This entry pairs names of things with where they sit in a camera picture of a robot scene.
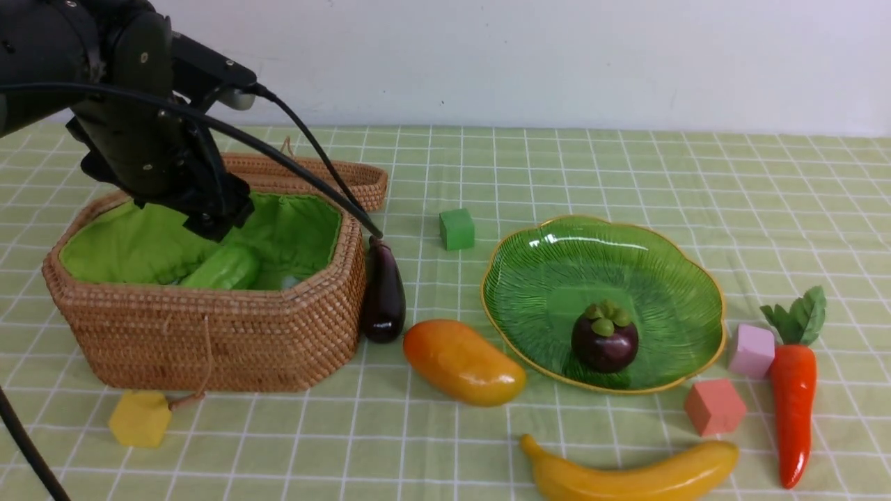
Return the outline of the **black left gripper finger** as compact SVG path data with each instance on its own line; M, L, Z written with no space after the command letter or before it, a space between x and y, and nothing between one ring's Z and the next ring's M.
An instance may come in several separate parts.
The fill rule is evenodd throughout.
M197 237L220 242L233 228L241 228L254 212L249 184L233 174L210 188L187 191L182 227Z

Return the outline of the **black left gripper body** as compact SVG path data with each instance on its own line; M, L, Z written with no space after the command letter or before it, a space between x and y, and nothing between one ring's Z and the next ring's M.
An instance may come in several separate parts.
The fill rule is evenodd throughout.
M102 83L180 104L174 92L171 61L173 31L161 14L118 14L102 29ZM147 146L154 138L179 141L185 136L209 136L201 125L147 104L118 96L91 94L75 105L67 130L88 154L81 168L94 180L116 185L138 202L116 172L131 147Z

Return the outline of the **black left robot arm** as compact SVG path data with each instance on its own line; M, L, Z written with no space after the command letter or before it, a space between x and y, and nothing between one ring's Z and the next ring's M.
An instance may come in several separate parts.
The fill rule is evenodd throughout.
M147 1L3 1L2 84L105 84L174 102L174 35ZM81 170L140 202L220 213L221 164L171 112L118 96L45 91L2 95L2 134L62 110L87 147Z

